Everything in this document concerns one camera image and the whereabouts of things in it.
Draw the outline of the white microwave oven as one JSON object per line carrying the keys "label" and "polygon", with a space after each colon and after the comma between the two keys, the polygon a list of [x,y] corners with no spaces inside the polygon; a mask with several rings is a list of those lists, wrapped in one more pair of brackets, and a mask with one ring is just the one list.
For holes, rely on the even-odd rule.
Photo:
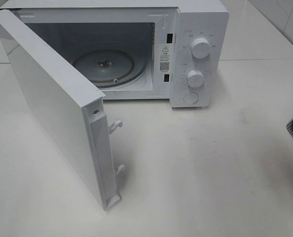
{"label": "white microwave oven", "polygon": [[0,39],[31,94],[50,77],[79,104],[206,107],[228,19],[218,0],[9,0]]}

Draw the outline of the white microwave door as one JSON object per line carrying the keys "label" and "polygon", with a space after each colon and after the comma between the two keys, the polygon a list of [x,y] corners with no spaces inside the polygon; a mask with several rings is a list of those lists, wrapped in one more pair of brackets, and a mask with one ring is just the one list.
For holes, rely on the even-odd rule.
{"label": "white microwave door", "polygon": [[103,209],[120,200],[104,93],[9,10],[0,10],[0,40],[34,115]]}

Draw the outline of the round white door button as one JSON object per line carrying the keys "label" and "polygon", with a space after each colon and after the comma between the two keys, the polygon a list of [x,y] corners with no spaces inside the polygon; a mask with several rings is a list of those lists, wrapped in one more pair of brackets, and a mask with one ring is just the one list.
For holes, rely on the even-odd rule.
{"label": "round white door button", "polygon": [[187,94],[184,95],[184,98],[183,98],[184,102],[186,104],[196,104],[199,100],[199,96],[196,92],[189,92]]}

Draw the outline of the white warning sticker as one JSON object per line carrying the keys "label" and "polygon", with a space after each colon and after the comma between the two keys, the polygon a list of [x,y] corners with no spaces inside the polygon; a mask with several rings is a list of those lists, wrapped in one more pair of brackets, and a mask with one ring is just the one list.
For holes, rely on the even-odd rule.
{"label": "white warning sticker", "polygon": [[159,58],[159,72],[169,73],[170,62],[171,62],[171,45],[170,44],[159,44],[158,46],[158,58]]}

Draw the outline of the white microwave knob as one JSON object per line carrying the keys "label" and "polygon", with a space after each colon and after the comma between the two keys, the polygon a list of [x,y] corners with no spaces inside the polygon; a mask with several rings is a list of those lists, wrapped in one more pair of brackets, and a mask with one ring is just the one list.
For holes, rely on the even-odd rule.
{"label": "white microwave knob", "polygon": [[203,59],[210,54],[211,42],[208,38],[200,36],[191,42],[191,53],[197,59]]}
{"label": "white microwave knob", "polygon": [[187,84],[191,88],[197,88],[204,84],[205,76],[201,70],[191,70],[186,77]]}

